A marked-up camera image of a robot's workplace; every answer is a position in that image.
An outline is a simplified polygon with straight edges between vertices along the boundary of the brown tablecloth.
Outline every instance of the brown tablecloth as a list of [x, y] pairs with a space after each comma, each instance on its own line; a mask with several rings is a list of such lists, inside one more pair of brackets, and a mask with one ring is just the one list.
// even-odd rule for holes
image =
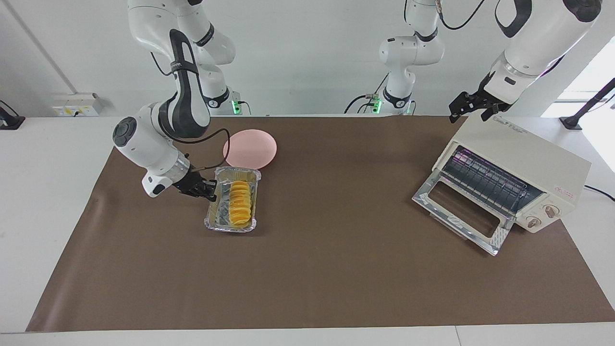
[[[144, 170], [114, 150], [28, 331], [615, 321], [561, 222], [514, 229], [492, 257], [412, 202], [459, 127], [447, 118], [215, 118], [218, 127], [277, 140], [256, 230], [207, 230], [207, 202], [173, 189], [147, 197]], [[223, 137], [180, 147], [208, 165]]]

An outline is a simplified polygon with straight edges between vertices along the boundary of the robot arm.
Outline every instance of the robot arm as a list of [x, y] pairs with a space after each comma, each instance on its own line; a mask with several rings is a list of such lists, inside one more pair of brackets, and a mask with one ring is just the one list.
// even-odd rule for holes
[[389, 68], [389, 80], [379, 95], [383, 113], [404, 113], [408, 109], [416, 81], [409, 67], [435, 64], [444, 55], [435, 0], [409, 0], [405, 15], [415, 34], [390, 38], [380, 45], [380, 61]]
[[516, 16], [496, 20], [510, 45], [498, 57], [474, 94], [462, 92], [450, 103], [451, 122], [468, 112], [485, 109], [484, 121], [507, 111], [523, 91], [556, 66], [585, 36], [601, 10], [601, 0], [514, 0]]
[[230, 63], [235, 49], [207, 20], [200, 2], [129, 0], [133, 37], [171, 61], [177, 85], [172, 98], [143, 107], [113, 132], [116, 148], [147, 170], [142, 184], [150, 197], [173, 185], [186, 195], [216, 200], [216, 181], [203, 179], [187, 155], [173, 145], [173, 140], [203, 136], [210, 123], [210, 108], [224, 110], [232, 101], [232, 91], [215, 65]]

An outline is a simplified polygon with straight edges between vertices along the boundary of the table surface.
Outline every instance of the table surface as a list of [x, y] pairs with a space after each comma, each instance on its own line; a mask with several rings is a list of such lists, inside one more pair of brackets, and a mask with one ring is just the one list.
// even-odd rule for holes
[[[113, 147], [119, 118], [31, 118], [19, 131], [0, 133], [0, 332], [25, 330]], [[511, 118], [518, 125], [592, 162], [587, 184], [615, 191], [615, 174], [582, 132], [557, 119]], [[563, 218], [570, 235], [615, 306], [615, 204], [584, 190]], [[199, 345], [610, 345], [615, 323], [426, 328], [294, 329], [260, 331], [123, 331], [3, 334], [0, 344], [152, 344], [182, 340]]]

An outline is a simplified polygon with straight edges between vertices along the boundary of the transparent plastic tray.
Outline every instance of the transparent plastic tray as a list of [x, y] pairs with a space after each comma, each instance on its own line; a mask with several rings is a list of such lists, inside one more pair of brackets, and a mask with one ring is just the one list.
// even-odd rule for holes
[[[248, 233], [256, 228], [256, 191], [258, 181], [261, 180], [261, 172], [256, 169], [239, 167], [218, 167], [216, 168], [216, 195], [218, 199], [209, 204], [209, 210], [205, 218], [205, 226], [210, 230], [231, 233]], [[233, 182], [247, 182], [250, 186], [250, 201], [252, 203], [252, 222], [243, 228], [236, 228], [229, 221], [229, 200], [231, 184]]]

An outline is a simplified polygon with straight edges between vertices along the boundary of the pink plate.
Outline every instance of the pink plate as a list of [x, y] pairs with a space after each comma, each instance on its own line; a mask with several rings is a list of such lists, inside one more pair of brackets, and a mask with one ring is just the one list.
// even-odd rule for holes
[[[226, 154], [228, 142], [222, 153]], [[244, 130], [231, 136], [231, 152], [226, 162], [233, 167], [261, 169], [267, 166], [277, 152], [276, 140], [265, 131]]]

